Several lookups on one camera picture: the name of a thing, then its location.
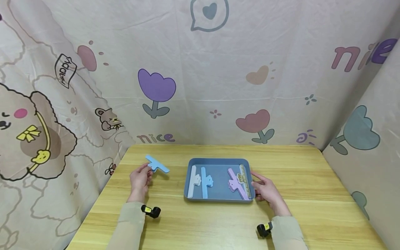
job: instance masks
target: person's arm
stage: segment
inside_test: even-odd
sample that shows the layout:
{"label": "person's arm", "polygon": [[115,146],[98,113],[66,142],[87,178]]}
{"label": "person's arm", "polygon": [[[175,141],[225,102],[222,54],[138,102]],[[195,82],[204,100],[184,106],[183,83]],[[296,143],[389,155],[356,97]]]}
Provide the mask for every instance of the person's arm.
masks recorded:
{"label": "person's arm", "polygon": [[152,179],[151,168],[144,164],[130,174],[131,194],[122,206],[117,227],[108,243],[107,250],[139,249],[145,214],[142,212],[144,197]]}
{"label": "person's arm", "polygon": [[252,175],[261,181],[252,182],[256,199],[269,202],[275,217],[272,218],[272,241],[276,250],[308,250],[297,220],[292,216],[286,202],[274,183],[255,172]]}

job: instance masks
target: left hand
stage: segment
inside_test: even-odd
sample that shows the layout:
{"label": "left hand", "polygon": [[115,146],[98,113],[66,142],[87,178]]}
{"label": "left hand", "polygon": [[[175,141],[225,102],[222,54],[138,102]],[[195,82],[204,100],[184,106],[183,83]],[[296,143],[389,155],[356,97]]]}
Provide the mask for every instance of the left hand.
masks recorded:
{"label": "left hand", "polygon": [[144,203],[153,176],[153,171],[147,165],[148,163],[145,163],[130,173],[131,192],[127,202]]}

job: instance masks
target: wooden table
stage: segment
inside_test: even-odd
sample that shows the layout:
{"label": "wooden table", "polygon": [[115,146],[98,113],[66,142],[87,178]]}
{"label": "wooden table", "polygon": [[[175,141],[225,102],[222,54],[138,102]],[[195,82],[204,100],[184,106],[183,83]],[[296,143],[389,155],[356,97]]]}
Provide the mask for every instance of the wooden table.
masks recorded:
{"label": "wooden table", "polygon": [[141,249],[274,249],[256,226],[269,222],[266,202],[187,202],[183,197],[191,158],[245,158],[272,179],[302,228],[310,249],[386,249],[321,152],[310,146],[134,145],[100,194],[68,250],[105,249],[130,192],[129,174],[150,154],[170,168],[154,175],[147,205],[162,209],[146,218]]}

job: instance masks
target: blue hair clip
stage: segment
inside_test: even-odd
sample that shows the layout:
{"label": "blue hair clip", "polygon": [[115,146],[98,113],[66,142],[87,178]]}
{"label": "blue hair clip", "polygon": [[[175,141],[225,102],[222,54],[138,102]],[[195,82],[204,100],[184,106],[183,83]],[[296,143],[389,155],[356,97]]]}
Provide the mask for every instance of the blue hair clip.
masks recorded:
{"label": "blue hair clip", "polygon": [[207,187],[212,187],[212,184],[214,183],[212,180],[211,175],[206,176],[206,168],[201,167],[201,184],[202,184],[202,193],[203,193],[203,199],[208,199],[208,191]]}
{"label": "blue hair clip", "polygon": [[159,161],[157,161],[153,157],[146,155],[146,159],[150,162],[148,166],[151,167],[151,170],[153,172],[156,172],[157,168],[161,169],[161,171],[164,173],[168,173],[170,171],[166,166],[161,164]]}

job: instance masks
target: yellow bow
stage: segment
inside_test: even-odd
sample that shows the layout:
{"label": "yellow bow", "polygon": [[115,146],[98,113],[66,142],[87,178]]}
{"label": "yellow bow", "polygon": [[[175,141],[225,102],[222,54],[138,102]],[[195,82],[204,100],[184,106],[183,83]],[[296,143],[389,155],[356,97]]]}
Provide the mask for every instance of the yellow bow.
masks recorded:
{"label": "yellow bow", "polygon": [[40,132],[41,131],[38,131],[38,128],[36,126],[31,125],[23,133],[17,136],[17,139],[21,141],[26,140],[27,142],[31,142],[35,140],[33,136],[39,136]]}

